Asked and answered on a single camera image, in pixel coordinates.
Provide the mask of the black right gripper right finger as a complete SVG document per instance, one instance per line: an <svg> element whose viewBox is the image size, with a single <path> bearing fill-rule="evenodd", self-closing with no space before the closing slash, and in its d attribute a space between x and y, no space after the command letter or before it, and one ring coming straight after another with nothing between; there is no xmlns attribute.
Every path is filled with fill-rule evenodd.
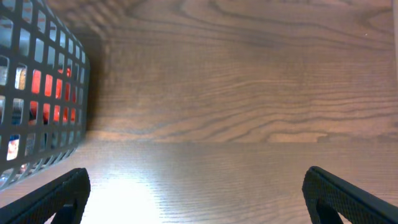
<svg viewBox="0 0 398 224"><path fill-rule="evenodd" d="M397 207L355 185L312 166L305 174L302 192L312 223L397 224Z"/></svg>

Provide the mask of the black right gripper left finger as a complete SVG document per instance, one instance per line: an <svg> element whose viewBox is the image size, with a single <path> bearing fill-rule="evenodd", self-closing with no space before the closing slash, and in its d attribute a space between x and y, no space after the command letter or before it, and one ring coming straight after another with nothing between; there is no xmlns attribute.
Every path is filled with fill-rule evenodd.
<svg viewBox="0 0 398 224"><path fill-rule="evenodd" d="M1 208L1 223L79 224L90 196L85 168L72 169L33 192Z"/></svg>

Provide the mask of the grey plastic lattice basket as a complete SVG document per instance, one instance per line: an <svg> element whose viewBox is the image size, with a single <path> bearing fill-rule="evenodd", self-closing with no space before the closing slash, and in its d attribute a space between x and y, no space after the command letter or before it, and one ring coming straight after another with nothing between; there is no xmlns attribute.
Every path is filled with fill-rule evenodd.
<svg viewBox="0 0 398 224"><path fill-rule="evenodd" d="M26 86L15 89L16 69L25 67ZM41 72L40 93L32 93L33 71ZM71 84L76 102L44 95L45 77ZM81 42L51 10L45 1L1 0L1 174L14 169L2 189L21 182L70 157L78 148L86 132L86 110L90 79L90 63ZM21 124L12 124L13 100L24 100ZM29 124L29 103L37 101L38 117ZM48 124L42 121L43 105L50 104ZM76 109L76 121L53 121L53 109L60 105ZM7 160L10 136L20 136L17 158ZM14 181L20 166L26 171Z"/></svg>

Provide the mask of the orange tan cracker package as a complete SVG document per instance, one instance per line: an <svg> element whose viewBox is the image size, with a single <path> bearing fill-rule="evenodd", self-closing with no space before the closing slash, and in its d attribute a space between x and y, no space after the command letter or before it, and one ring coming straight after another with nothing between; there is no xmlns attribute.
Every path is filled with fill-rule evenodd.
<svg viewBox="0 0 398 224"><path fill-rule="evenodd" d="M15 89L24 90L26 86L26 73L27 69L25 67L17 67L16 69L16 79L15 79ZM40 93L40 81L41 81L41 72L38 70L33 71L33 79L32 79L32 93ZM71 93L71 84L66 83L63 84L63 80L56 79L55 83L55 91L52 91L53 86L53 76L46 75L45 77L45 88L44 95L47 97L54 96L56 99L61 100L64 97L65 101L72 100L73 103L76 102L76 91L74 90ZM37 101L31 101L29 103L29 124L35 125L37 123L38 117L38 106L39 103ZM12 124L18 125L21 124L22 121L22 110L24 107L24 100L22 99L14 99L13 100L13 112L12 112ZM50 118L50 104L45 103L43 105L42 112L42 121L44 124L48 124ZM70 121L74 123L76 121L76 109L65 107L63 112L61 112L60 105L55 105L53 109L53 121L58 123L62 118L62 122L66 123Z"/></svg>

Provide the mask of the Kleenex tissue multipack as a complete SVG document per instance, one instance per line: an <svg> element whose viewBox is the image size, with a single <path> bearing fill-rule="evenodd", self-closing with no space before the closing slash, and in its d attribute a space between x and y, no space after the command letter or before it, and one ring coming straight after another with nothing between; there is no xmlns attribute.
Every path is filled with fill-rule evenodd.
<svg viewBox="0 0 398 224"><path fill-rule="evenodd" d="M8 143L8 152L7 152L7 160L11 161L17 158L19 152L19 141L20 136L18 134L13 134L10 136L10 140ZM27 169L28 164L23 164L20 166L19 170L16 172L16 176L14 177L14 181L16 181ZM1 184L4 184L7 180L10 179L11 174L14 169L7 169L1 174Z"/></svg>

